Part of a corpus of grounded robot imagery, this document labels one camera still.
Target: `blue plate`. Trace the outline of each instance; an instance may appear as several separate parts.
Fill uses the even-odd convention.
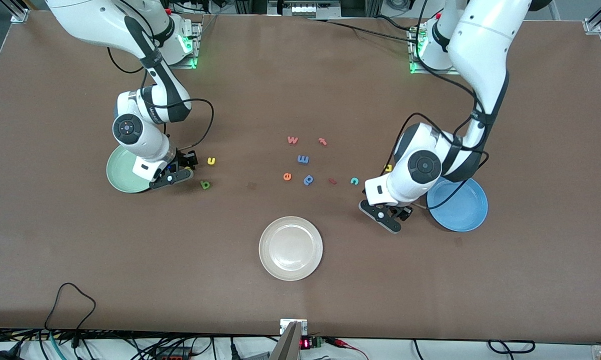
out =
[[[460,184],[438,178],[427,192],[427,207],[442,203]],[[488,197],[481,185],[470,178],[449,201],[430,210],[430,213],[440,225],[449,230],[472,231],[481,226],[488,216]]]

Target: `green bowl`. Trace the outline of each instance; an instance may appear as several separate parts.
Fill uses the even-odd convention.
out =
[[[119,145],[107,160],[107,180],[116,190],[124,193],[139,193],[150,188],[150,182],[136,175],[132,169],[136,155]]]

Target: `white robotic arm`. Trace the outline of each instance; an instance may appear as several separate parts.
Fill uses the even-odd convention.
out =
[[[156,0],[47,0],[47,4],[70,35],[86,43],[131,53],[156,82],[121,93],[115,105],[113,136],[136,155],[133,172],[148,180],[153,189],[191,178],[195,155],[184,162],[184,169],[178,165],[172,169],[175,173],[170,174],[169,180],[159,180],[166,167],[187,156],[178,153],[156,128],[185,120],[191,110],[191,103],[184,101],[189,94],[155,45],[162,45],[172,61],[182,59],[186,53],[180,45],[182,32],[178,27],[184,20],[175,14],[168,16]]]
[[[358,207],[393,233],[401,229],[395,218],[406,219],[411,212],[408,205],[429,191],[439,177],[462,182],[474,175],[507,90],[507,52],[523,23],[529,0],[470,0],[462,16],[456,18],[462,2],[447,0],[438,20],[443,25],[427,22],[428,39],[431,35],[436,43],[428,41],[421,49],[429,55],[429,63],[425,58],[421,61],[435,69],[454,66],[474,88],[478,104],[464,136],[427,123],[406,128],[394,151],[394,170],[365,181],[367,200]],[[458,21],[450,34],[455,19]]]

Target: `table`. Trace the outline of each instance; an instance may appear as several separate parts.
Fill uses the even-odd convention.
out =
[[[404,43],[330,23],[219,16],[205,36],[198,68],[175,74],[216,107],[197,146],[216,164],[125,194],[105,173],[112,107],[142,73],[120,73],[49,12],[12,25],[0,55],[0,327],[41,327],[72,281],[98,303],[92,329],[275,334],[292,317],[337,337],[601,342],[598,36],[579,22],[525,22],[475,176],[485,223],[449,232],[416,209],[398,235],[358,210],[350,178],[378,175],[410,113],[454,129],[471,98],[410,74]],[[208,119],[196,104],[167,130],[184,146]],[[323,237],[321,264],[298,282],[259,260],[262,231],[287,215]],[[65,291],[51,326],[74,328],[89,309]]]

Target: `light blue cable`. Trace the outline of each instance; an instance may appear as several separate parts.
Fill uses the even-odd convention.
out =
[[[65,355],[63,355],[58,344],[56,344],[56,339],[54,339],[54,334],[51,331],[49,332],[49,341],[51,342],[51,347],[53,347],[54,350],[56,351],[56,354],[58,354],[58,356],[60,356],[60,360],[67,360],[67,357],[65,357]]]

